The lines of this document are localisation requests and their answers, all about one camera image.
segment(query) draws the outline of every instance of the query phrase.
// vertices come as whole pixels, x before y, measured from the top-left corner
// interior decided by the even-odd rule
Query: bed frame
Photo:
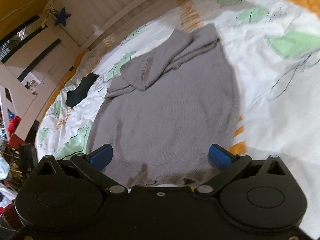
[[[59,0],[49,0],[46,8],[52,5],[56,9],[61,7],[57,2]],[[74,0],[63,0],[63,6],[71,8],[71,13],[74,17],[68,19],[67,27],[54,26],[55,18],[50,15],[46,21],[48,26],[44,31],[40,32],[28,43],[26,43],[16,54],[10,58],[5,64],[0,63],[0,104],[2,110],[2,119],[5,127],[9,125],[9,118],[6,114],[8,110],[22,118],[15,135],[24,141],[28,132],[35,120],[40,121],[43,115],[46,103],[50,95],[58,87],[59,83],[64,79],[72,67],[75,57],[85,49],[94,48],[99,42],[105,41],[109,46],[108,49],[116,46],[123,40],[131,31],[144,23],[151,21],[170,9],[177,7],[177,0],[108,0],[102,6],[111,6],[118,10],[114,11],[105,19],[104,24],[100,24],[99,28],[91,32],[91,36],[81,36],[81,32],[74,32],[75,29],[81,30],[79,25],[79,17],[85,19],[90,16],[90,11],[83,9],[74,12],[76,3]],[[26,89],[17,79],[17,75],[22,68],[26,67],[28,63],[35,60],[47,47],[55,41],[60,39],[61,43],[52,50],[45,58],[38,64],[43,66],[43,69],[48,71],[35,71],[34,75],[42,77],[42,82],[38,87],[38,95],[33,95],[32,92]],[[33,56],[28,56],[28,51],[32,49]],[[6,97],[5,89],[8,89],[11,95],[9,100]]]

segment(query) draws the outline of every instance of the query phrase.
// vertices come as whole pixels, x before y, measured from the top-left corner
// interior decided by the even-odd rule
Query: screw
[[[114,194],[123,193],[124,190],[125,190],[125,187],[121,185],[114,185],[109,188],[109,191]]]
[[[197,190],[198,190],[199,193],[208,194],[208,193],[213,191],[213,188],[211,186],[209,186],[209,185],[201,185],[201,186],[197,187]]]

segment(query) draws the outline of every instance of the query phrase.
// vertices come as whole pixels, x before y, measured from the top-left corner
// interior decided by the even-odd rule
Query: bed
[[[279,155],[308,199],[301,229],[318,238],[320,11],[316,0],[174,3],[178,7],[131,33],[125,26],[112,32],[84,55],[76,74],[66,82],[39,126],[38,158],[51,154],[66,159],[86,153],[92,123],[121,65],[160,45],[174,28],[192,31],[213,23],[225,56],[235,69],[241,94],[241,115],[230,152],[248,153],[256,159]],[[97,38],[80,46],[90,46]],[[87,97],[77,106],[68,107],[67,92],[91,72],[99,78]]]

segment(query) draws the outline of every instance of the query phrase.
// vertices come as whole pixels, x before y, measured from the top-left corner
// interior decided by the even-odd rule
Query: red cloth
[[[10,122],[10,124],[9,124],[9,126],[8,126],[9,136],[11,136],[11,134],[16,131],[16,129],[17,129],[20,121],[21,121],[21,118],[18,117],[18,116],[15,116],[15,117],[11,120],[11,122]]]

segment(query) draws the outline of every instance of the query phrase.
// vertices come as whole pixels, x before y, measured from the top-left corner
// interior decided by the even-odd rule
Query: blue star
[[[66,19],[69,18],[71,14],[67,14],[66,9],[63,7],[60,13],[56,13],[54,16],[57,18],[57,21],[54,25],[61,23],[63,26],[66,26]]]

